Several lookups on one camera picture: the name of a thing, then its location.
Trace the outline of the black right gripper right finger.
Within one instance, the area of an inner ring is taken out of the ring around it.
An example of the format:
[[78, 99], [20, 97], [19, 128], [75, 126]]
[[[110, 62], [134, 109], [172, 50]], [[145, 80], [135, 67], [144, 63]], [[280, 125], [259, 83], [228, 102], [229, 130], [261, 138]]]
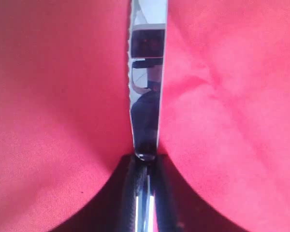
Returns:
[[159, 232], [243, 232], [184, 180], [167, 155], [158, 155], [155, 207]]

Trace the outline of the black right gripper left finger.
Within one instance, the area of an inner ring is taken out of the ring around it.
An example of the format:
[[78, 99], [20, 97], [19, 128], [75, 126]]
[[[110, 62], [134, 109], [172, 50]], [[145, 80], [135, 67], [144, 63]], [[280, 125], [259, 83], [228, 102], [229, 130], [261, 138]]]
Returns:
[[124, 155], [102, 189], [53, 232], [133, 232], [140, 162]]

